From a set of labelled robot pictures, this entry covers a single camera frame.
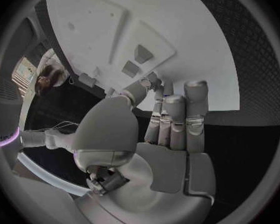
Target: purple light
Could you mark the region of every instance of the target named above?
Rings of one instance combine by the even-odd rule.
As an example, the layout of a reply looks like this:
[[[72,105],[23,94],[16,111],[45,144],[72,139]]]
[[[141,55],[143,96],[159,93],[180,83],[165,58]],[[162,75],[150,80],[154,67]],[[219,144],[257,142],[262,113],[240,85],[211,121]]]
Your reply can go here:
[[[5,145],[10,144],[11,142],[15,141],[18,136],[19,136],[19,127],[17,128],[16,132],[9,139],[6,139],[6,140],[0,142],[0,147],[3,147]]]

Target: dark hair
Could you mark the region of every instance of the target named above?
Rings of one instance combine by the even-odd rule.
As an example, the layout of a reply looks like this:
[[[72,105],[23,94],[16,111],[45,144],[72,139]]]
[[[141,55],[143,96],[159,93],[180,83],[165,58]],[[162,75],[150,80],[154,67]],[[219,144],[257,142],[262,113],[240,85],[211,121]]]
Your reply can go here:
[[[47,94],[51,88],[57,83],[60,75],[62,74],[61,70],[56,70],[53,75],[50,77],[50,86],[49,87],[44,87],[42,85],[39,84],[38,80],[40,77],[49,77],[49,75],[53,72],[53,67],[51,65],[46,66],[41,72],[40,74],[37,76],[36,78],[36,83],[34,86],[34,90],[35,93],[38,96],[44,96],[45,94]]]

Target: woman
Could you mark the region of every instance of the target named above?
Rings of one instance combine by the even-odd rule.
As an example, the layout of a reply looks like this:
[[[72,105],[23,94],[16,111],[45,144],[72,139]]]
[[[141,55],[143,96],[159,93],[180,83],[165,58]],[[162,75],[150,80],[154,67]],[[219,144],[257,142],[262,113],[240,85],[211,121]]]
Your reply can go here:
[[[69,77],[53,49],[42,56],[36,73],[35,93],[38,96],[44,96],[52,87],[61,86]]]

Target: small gray block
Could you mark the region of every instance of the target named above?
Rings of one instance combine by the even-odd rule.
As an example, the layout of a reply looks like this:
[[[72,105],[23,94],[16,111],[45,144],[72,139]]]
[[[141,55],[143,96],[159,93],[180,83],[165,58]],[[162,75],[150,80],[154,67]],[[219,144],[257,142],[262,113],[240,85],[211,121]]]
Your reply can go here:
[[[127,63],[125,64],[122,70],[123,73],[130,76],[131,78],[135,77],[138,71],[139,71],[139,67],[131,61],[127,61]]]
[[[138,45],[135,49],[135,61],[140,64],[148,61],[153,57],[153,54],[142,45]]]

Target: textured panel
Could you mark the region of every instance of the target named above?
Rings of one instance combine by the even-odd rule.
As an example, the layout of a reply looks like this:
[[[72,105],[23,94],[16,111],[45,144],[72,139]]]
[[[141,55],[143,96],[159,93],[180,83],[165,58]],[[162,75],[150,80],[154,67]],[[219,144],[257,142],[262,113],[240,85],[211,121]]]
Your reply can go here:
[[[201,0],[230,46],[239,80],[240,111],[211,112],[219,125],[280,125],[280,68],[261,27],[237,0]]]

